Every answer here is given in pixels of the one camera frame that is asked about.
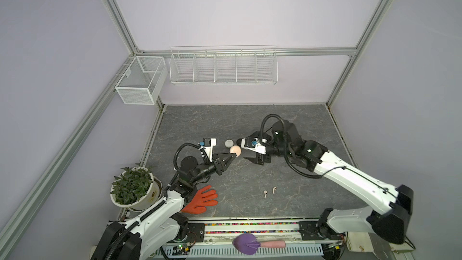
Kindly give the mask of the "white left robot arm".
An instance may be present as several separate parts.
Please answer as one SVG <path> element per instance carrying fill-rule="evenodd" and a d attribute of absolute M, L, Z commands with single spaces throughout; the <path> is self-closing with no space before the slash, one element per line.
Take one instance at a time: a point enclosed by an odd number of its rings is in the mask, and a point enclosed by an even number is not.
<path fill-rule="evenodd" d="M 181 211 L 197 194 L 197 184 L 222 175 L 241 155 L 238 146 L 222 154 L 215 154 L 212 146 L 194 148 L 201 152 L 202 161 L 194 156 L 174 159 L 176 174 L 160 198 L 137 217 L 108 225 L 91 259 L 146 260 L 168 242 L 186 238 L 188 218 Z"/>

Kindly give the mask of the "pink round charging case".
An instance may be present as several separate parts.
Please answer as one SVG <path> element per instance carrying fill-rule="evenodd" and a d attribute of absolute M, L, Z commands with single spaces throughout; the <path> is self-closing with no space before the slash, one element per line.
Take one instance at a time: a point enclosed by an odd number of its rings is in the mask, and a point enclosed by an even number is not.
<path fill-rule="evenodd" d="M 234 145 L 229 149 L 229 152 L 231 154 L 236 154 L 236 156 L 240 156 L 241 155 L 241 148 L 239 146 Z"/>

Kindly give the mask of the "white earbud charging case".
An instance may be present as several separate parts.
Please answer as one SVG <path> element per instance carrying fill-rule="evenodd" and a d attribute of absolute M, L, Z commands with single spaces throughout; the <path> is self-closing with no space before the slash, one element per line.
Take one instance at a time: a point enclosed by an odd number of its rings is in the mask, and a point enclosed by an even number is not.
<path fill-rule="evenodd" d="M 231 148 L 233 145 L 234 145 L 233 140 L 227 139 L 227 140 L 225 141 L 225 147 Z"/>

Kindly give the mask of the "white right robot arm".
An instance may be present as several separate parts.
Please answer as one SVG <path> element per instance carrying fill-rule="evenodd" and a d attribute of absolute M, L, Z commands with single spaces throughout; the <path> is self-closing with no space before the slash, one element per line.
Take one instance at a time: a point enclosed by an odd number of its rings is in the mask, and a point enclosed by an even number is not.
<path fill-rule="evenodd" d="M 274 156 L 284 158 L 297 174 L 309 179 L 329 179 L 367 204 L 364 208 L 323 211 L 317 233 L 327 238 L 349 232 L 374 233 L 392 244 L 403 244 L 413 214 L 414 191 L 375 179 L 338 157 L 326 146 L 305 140 L 296 126 L 276 114 L 267 115 L 260 126 L 237 145 L 255 152 L 249 160 L 258 165 Z"/>

